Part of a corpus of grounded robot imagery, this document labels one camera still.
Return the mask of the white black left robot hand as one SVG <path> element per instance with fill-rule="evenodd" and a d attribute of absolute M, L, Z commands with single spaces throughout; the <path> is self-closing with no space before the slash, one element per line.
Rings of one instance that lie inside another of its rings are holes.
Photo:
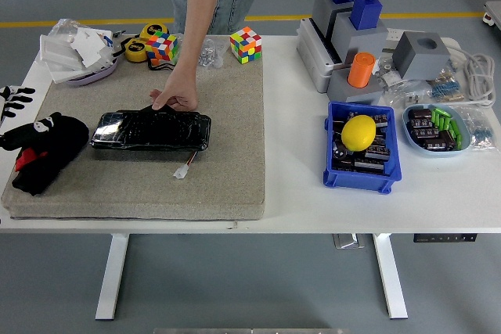
<path fill-rule="evenodd" d="M 34 88 L 23 86 L 5 86 L 1 88 L 1 124 L 5 119 L 14 118 L 17 110 L 22 110 L 26 103 L 32 102 Z M 55 126 L 54 117 L 49 116 L 39 121 L 23 124 L 1 135 L 1 148 L 12 151 L 39 140 Z"/>

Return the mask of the person's hand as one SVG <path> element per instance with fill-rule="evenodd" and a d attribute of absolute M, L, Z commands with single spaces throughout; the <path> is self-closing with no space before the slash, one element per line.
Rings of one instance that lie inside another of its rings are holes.
<path fill-rule="evenodd" d="M 164 90 L 152 90 L 150 97 L 153 110 L 169 106 L 176 111 L 194 111 L 198 107 L 196 71 L 177 66 L 170 73 Z"/>

